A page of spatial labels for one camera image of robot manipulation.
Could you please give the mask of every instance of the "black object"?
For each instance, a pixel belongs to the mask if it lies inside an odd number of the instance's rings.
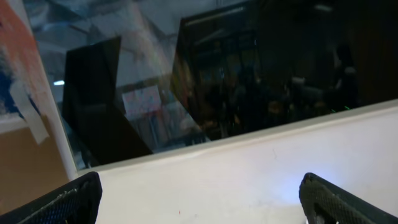
[[[398,223],[397,217],[312,173],[300,185],[300,201],[309,224]]]
[[[67,52],[62,116],[100,165],[152,151],[114,103],[121,38]]]
[[[0,223],[95,223],[102,196],[100,177],[89,172],[0,216]]]

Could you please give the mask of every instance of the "glass panel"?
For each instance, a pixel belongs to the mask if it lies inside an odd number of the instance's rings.
[[[78,169],[397,98],[392,7],[354,2],[24,0]]]

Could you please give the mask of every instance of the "light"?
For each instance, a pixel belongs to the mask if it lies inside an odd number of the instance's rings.
[[[314,9],[325,11],[325,12],[331,12],[333,11],[333,8],[324,4],[317,4],[314,6]]]
[[[64,85],[65,82],[63,80],[55,81],[54,85]]]

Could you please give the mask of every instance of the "white wall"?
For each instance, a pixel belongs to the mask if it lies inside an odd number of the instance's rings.
[[[306,172],[398,215],[396,133],[391,101],[103,166],[97,223],[303,223]]]

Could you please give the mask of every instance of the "tape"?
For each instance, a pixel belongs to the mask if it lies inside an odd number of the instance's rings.
[[[30,131],[37,144],[40,144],[49,137],[44,126],[42,118],[30,103],[24,85],[20,80],[16,80],[11,84],[10,95],[14,100],[15,106],[24,117]]]

